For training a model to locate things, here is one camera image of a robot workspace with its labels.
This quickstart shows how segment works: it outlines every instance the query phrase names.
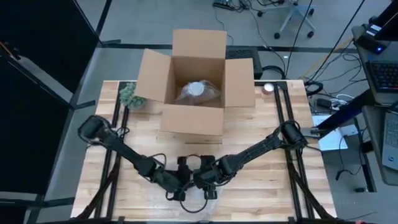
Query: butcher block tabletop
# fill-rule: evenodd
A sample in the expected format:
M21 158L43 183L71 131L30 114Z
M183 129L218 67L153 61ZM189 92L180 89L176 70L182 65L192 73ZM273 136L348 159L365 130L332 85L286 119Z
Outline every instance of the butcher block tabletop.
M123 82L126 81L104 81L96 109L97 115L112 121L119 85ZM312 127L312 116L303 82L286 82L295 120L302 128ZM224 110L222 136L160 132L163 104L149 100L141 110L130 110L127 121L130 132L126 134L124 142L146 156L164 153L167 156L166 169L170 170L177 169L178 156L214 155L217 159L223 155L239 153L263 140L279 125L274 95L264 95L259 86L255 88L255 92L254 108ZM283 93L280 94L287 119ZM122 106L117 128L121 126L123 111ZM316 141L308 141L310 146L318 147ZM102 146L87 149L72 217L83 211L99 189L105 153L106 149ZM327 212L336 216L321 153L306 147L302 157L310 190ZM162 156L156 159L164 162ZM196 157L188 159L191 169L198 167L198 164L200 161ZM302 213L306 217L301 191L299 195ZM106 216L108 197L109 189L104 196L102 217ZM188 190L184 203L188 209L197 210L204 203L201 190ZM204 211L196 214L184 211L179 202L168 201L164 189L139 176L133 165L122 158L113 220L120 216L125 217L125 221L287 221L288 217L295 216L295 211L284 150L273 150L246 164L229 184L218 189L218 199L209 200Z

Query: desk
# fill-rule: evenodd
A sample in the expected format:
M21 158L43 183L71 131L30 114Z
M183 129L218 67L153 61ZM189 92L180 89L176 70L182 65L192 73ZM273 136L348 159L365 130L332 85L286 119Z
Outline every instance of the desk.
M352 28L352 32L354 35L354 39L358 39L359 36L362 34L364 28L357 26ZM396 60L396 55L398 54L398 42L391 42L388 48L383 51L382 54L380 55L374 55L371 52L367 51L366 49L357 46L356 48L358 50L359 57L361 59L361 63L364 69L364 73L366 74L366 78L370 80L370 74L368 72L368 68L365 66L365 63L371 59L371 60ZM359 96L357 96L355 99L353 99L348 105L346 105L342 110L337 111L335 114L330 116L328 119L326 119L324 122L319 124L317 128L319 129L324 129L328 131L332 131L338 127L340 127L343 123L346 121L353 119L355 116L360 114L363 109L366 107L366 111L370 113L366 114L376 114L378 115L376 118L374 116L364 116L365 121L368 125L369 133L371 134L371 141L379 142L380 138L382 139L382 134L383 134L383 126L384 126L384 115L380 112L378 113L372 113L372 111L379 111L379 109L374 108L374 105L388 105L388 102L392 104L398 99L398 94L392 94L392 93L376 93L373 83L368 82L370 89L366 90ZM382 150L382 141L377 144L377 147L373 145L373 149L376 154L376 159L377 163L379 164L381 176L383 179L383 182L389 185L398 185L398 171L396 170L391 170L391 169L386 169L381 162L381 150ZM366 182L368 185L369 189L375 189L375 186L371 182L373 180L370 180L372 178L367 178L371 177L371 173L369 172L368 174L365 174L366 177Z
M103 83L96 114L112 119L119 83ZM295 119L301 127L313 126L303 82L292 80L287 83ZM131 132L126 135L125 143L138 153L148 156L165 153L169 169L177 168L177 156L213 154L219 158L225 154L238 153L263 140L279 125L274 96L264 96L259 87L256 87L255 108L225 109L223 136L159 132L161 111L162 103L149 101L143 110L130 112L127 127ZM316 142L310 145L318 147ZM83 211L100 186L105 152L103 147L90 147L87 150L73 205L73 217ZM306 148L303 150L303 161L310 190L328 213L335 216L322 155L316 150ZM198 221L194 218L196 215L183 211L178 202L167 201L164 190L138 176L132 164L125 159L122 159L120 172L113 220L125 216L126 221ZM107 199L105 196L102 217L105 216ZM300 199L303 216L306 216L302 194ZM278 149L244 166L237 176L223 187L212 212L202 219L287 221L288 217L293 216L294 206L285 153Z

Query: computer monitor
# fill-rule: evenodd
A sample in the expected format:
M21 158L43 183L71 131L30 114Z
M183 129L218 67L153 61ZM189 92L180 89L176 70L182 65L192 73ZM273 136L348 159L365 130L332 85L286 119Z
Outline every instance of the computer monitor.
M398 1L390 5L373 20L373 26L378 29L374 36L376 40L398 41Z

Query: succulent plant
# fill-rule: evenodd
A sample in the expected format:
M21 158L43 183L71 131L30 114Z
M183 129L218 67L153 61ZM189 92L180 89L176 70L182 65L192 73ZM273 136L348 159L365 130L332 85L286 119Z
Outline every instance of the succulent plant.
M127 106L130 110L139 109L144 106L147 102L145 98L135 96L137 84L135 82L128 83L125 88L120 90L120 103L123 106Z

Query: office chair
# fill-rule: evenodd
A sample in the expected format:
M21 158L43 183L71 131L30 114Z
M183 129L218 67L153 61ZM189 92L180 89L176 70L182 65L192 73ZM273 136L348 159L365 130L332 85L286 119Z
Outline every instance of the office chair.
M276 6L276 7L267 7L257 13L258 17L261 17L265 12L271 12L271 11L285 11L286 9L290 9L289 13L287 14L287 17L285 19L285 22L282 24L282 27L280 27L279 32L276 32L274 34L275 39L280 38L280 33L285 29L288 21L292 18L294 14L298 14L301 19L305 17L305 12L308 8L308 5L299 5L299 0L286 0L282 1L282 4L286 4L285 6ZM311 31L307 34L308 38L311 38L314 35L315 32L315 26L310 22L308 19L308 16L312 16L314 13L314 8L311 8L308 12L307 17L304 20L304 24L307 25Z

